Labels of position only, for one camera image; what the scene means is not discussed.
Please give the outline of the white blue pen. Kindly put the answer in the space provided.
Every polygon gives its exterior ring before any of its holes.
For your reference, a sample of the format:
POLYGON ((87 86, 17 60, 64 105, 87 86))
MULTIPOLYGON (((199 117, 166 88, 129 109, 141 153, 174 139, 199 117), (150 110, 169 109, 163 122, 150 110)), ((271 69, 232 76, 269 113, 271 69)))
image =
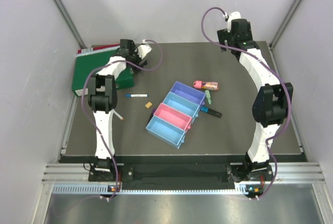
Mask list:
POLYGON ((125 97, 148 97, 148 94, 127 94, 125 97))

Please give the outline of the yellow eraser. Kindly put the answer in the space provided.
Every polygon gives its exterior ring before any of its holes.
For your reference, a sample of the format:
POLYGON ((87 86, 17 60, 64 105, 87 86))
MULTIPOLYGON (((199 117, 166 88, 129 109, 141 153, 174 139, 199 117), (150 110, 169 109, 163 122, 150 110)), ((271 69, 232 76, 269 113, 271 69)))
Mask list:
POLYGON ((151 106, 152 106, 152 103, 151 103, 151 102, 148 102, 148 103, 145 105, 146 108, 150 108, 151 106))

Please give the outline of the crayon tube pink cap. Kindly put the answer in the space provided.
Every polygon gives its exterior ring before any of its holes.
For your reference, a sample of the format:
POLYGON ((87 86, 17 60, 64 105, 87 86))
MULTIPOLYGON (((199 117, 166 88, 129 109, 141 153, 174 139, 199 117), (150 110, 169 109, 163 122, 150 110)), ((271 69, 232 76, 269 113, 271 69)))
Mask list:
POLYGON ((205 82, 196 80, 193 82, 193 87, 198 90, 218 91, 219 84, 217 82, 205 82))

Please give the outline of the purple drawer bin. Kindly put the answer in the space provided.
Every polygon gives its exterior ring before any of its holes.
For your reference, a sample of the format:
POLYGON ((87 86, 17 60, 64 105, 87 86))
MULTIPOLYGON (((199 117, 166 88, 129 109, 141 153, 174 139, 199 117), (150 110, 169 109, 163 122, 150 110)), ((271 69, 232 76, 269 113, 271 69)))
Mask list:
POLYGON ((204 105, 204 101, 206 98, 206 94, 204 92, 194 89, 178 81, 174 83, 170 92, 201 106, 204 105))

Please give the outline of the green highlighter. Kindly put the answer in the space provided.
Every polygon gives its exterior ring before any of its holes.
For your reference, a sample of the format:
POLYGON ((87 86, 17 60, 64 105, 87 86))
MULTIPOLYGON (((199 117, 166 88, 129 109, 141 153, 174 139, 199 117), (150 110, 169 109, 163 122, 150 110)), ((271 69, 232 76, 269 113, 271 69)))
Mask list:
POLYGON ((209 90, 205 90, 205 94, 206 94, 206 99, 208 101, 208 104, 211 105, 212 104, 212 100, 211 100, 211 94, 209 90))

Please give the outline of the light blue bin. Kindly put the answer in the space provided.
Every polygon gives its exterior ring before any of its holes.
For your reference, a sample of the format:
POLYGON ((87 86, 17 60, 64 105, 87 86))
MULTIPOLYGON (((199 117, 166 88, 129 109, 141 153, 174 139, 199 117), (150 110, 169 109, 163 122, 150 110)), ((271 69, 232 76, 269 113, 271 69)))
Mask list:
POLYGON ((193 119, 197 118, 199 115, 199 105, 195 104, 185 98, 182 98, 172 92, 169 92, 165 99, 163 100, 163 104, 180 111, 193 119))
POLYGON ((174 148, 180 148, 180 146, 184 143, 186 134, 184 130, 157 116, 152 117, 146 126, 146 130, 151 135, 173 146, 174 148))

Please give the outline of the pink drawer bin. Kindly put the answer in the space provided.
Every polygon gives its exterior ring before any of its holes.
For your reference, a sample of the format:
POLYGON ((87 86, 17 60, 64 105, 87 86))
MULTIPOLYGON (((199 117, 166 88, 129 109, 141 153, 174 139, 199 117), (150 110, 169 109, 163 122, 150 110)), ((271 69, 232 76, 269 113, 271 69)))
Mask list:
POLYGON ((191 128, 192 117, 188 116, 164 103, 161 103, 156 111, 154 116, 161 118, 162 120, 187 131, 191 128))

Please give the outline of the blue black marker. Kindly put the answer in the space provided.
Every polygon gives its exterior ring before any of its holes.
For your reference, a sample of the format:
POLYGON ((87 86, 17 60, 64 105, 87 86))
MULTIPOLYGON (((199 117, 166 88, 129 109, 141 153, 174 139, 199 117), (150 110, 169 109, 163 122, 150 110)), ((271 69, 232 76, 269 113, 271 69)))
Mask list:
POLYGON ((207 114, 211 115, 211 116, 215 116, 215 117, 218 117, 218 118, 222 117, 222 114, 220 112, 215 111, 215 110, 213 110, 209 107, 202 106, 200 110, 204 113, 207 113, 207 114))

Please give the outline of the purple black highlighter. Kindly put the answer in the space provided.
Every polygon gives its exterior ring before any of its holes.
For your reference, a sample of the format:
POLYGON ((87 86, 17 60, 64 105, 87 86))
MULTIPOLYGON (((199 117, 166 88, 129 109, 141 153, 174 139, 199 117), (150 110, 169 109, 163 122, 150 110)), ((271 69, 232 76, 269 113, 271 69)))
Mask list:
POLYGON ((148 123, 149 123, 150 120, 153 118, 155 111, 156 111, 156 108, 153 108, 153 109, 152 109, 152 112, 151 112, 151 114, 150 114, 150 116, 149 116, 148 123))

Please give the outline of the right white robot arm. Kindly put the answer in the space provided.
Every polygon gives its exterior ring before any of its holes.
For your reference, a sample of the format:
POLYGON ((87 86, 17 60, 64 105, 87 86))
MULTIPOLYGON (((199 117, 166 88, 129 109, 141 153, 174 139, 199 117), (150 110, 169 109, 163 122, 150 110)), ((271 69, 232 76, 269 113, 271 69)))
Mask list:
POLYGON ((246 69, 257 89, 252 106, 256 121, 252 144, 241 165, 227 167, 228 176, 235 182, 255 180, 269 169, 270 148, 284 120, 288 117, 293 94, 291 83, 281 83, 262 56, 253 40, 251 24, 246 19, 229 18, 227 28, 217 32, 222 50, 230 49, 246 69))

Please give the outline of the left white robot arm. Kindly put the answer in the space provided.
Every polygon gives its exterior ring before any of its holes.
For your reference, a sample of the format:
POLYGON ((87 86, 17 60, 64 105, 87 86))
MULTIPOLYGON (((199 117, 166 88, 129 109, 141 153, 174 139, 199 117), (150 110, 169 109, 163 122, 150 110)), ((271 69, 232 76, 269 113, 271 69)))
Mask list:
POLYGON ((108 62, 92 71, 88 77, 88 105, 93 112, 93 126, 96 129, 95 161, 91 164, 92 180, 119 181, 119 172, 114 159, 115 151, 112 140, 113 116, 118 116, 115 108, 118 103, 116 79, 127 65, 142 69, 147 65, 144 60, 151 51, 146 40, 136 45, 132 40, 121 39, 116 54, 108 62))

